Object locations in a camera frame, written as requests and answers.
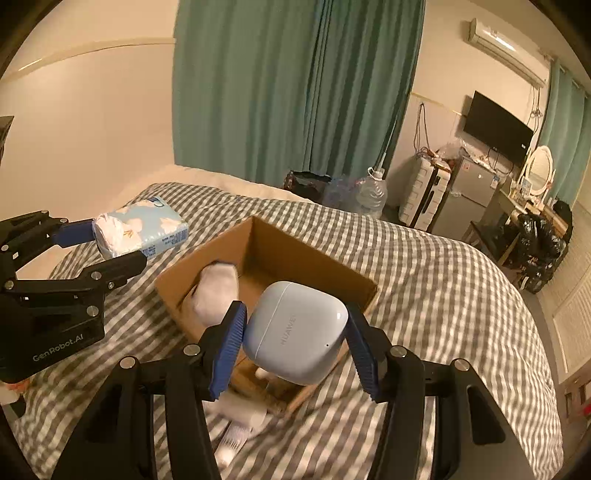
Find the white plastic bottle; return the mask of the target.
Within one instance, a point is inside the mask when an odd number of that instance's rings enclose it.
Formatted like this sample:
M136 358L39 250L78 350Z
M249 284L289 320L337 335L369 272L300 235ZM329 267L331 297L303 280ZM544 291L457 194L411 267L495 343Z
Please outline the white plastic bottle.
M225 419L237 422L253 430L263 426L266 419L266 407L249 398L232 391L224 391L214 401L202 402L204 411L209 414L221 415Z

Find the white cream tube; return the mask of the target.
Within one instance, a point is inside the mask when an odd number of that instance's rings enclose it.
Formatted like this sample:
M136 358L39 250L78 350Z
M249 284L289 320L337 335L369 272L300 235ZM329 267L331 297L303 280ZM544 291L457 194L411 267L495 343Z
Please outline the white cream tube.
M242 425L238 422L231 422L228 428L224 431L221 438L221 442L217 445L214 452L214 457L219 470L227 468L236 455L245 446L247 440L249 440L252 428L247 425Z

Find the floral tissue pack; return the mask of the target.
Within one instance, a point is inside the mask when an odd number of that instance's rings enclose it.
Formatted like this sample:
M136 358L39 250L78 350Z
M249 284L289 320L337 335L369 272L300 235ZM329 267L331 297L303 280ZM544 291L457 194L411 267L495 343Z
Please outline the floral tissue pack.
M183 217L158 196L100 214L92 229L105 259L136 251L153 257L182 244L189 230Z

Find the white earbuds case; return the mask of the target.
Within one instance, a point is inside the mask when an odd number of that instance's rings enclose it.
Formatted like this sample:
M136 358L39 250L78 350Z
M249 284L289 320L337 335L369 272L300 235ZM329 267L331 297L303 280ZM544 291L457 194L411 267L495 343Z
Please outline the white earbuds case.
M243 351L280 379L318 384L337 360L348 319L338 298L294 282L274 282L250 315Z

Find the grey checkered duvet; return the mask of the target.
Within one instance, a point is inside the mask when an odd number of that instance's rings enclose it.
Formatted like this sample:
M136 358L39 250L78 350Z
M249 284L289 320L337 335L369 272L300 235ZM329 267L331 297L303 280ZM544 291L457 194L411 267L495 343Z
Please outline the grey checkered duvet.
M11 428L41 479L49 479L81 414L116 361L165 358L184 341L155 291L184 254L256 215L377 283L370 318L421 359L467 359L501 407L536 479L563 464L551 369L519 291L478 250L455 240L307 202L256 199L208 186L152 184L129 203L163 198L189 226L188 240L148 260L107 296L105 338L40 372ZM366 479L384 405L363 392L351 355L287 419L267 422L223 479Z

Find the white sock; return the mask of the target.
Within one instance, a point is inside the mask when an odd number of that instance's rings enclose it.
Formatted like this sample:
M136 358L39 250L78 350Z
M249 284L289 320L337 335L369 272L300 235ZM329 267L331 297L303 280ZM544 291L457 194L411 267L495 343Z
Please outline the white sock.
M219 325L238 292L235 265L215 261L205 266L181 304L179 325L187 338L198 341L208 327Z

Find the large clear water jug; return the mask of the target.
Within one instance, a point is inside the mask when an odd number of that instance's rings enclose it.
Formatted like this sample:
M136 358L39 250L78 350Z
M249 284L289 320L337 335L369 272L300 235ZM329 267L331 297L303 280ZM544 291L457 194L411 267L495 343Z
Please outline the large clear water jug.
M355 207L356 213L380 219L387 199L388 188L385 170L382 167L377 169L370 167L367 175L356 181L353 194L353 207Z

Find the white suitcase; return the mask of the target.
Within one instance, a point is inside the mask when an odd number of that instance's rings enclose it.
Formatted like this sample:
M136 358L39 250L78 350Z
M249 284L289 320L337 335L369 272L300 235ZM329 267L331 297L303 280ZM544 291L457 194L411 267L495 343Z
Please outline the white suitcase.
M451 177L452 170L447 162L427 151L419 152L399 209L400 221L407 227L427 231Z

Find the black garbage bags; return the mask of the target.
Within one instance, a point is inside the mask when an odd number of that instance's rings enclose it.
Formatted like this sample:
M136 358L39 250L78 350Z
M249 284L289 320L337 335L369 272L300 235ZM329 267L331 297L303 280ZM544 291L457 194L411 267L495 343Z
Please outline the black garbage bags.
M519 214L514 225L517 243L508 266L521 275L520 287L539 293L553 278L568 251L568 243L539 215Z

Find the silver mini fridge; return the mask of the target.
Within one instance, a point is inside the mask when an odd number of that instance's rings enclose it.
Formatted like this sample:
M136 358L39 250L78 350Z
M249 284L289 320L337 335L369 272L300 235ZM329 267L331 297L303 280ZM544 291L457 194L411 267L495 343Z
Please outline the silver mini fridge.
M482 219L495 187L495 174L472 160L458 162L428 231L461 240L471 222Z

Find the black bag on floor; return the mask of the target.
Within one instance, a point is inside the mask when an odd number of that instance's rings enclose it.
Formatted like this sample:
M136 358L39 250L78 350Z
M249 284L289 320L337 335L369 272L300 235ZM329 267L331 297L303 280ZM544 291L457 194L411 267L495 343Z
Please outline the black bag on floor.
M283 190L321 204L325 188L331 181L332 177L329 175L318 175L311 171L290 170L283 180Z

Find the white round vanity mirror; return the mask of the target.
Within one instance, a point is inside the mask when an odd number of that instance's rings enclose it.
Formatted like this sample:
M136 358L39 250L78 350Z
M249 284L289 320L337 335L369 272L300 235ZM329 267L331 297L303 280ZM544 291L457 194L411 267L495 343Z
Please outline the white round vanity mirror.
M554 161L547 146L537 147L526 159L518 184L533 196L543 195L554 175Z

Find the teal window curtain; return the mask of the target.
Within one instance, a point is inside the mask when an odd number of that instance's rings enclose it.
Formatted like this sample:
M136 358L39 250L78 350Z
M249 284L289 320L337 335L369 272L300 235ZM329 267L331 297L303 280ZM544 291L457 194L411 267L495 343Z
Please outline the teal window curtain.
M550 197L573 206L590 158L590 93L558 60L551 65L538 144L550 149L556 170Z

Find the white air conditioner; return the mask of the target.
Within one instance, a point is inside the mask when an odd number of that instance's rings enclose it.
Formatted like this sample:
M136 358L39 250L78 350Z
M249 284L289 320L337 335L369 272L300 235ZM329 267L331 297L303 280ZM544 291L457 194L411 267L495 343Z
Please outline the white air conditioner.
M470 22L468 41L514 70L535 88L547 86L550 69L544 62L477 18Z

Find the black wall television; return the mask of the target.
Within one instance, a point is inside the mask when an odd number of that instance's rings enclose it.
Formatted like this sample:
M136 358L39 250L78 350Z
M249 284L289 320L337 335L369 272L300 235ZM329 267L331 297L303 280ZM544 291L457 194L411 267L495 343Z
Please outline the black wall television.
M516 166L524 164L534 136L528 125L478 91L474 92L464 132Z

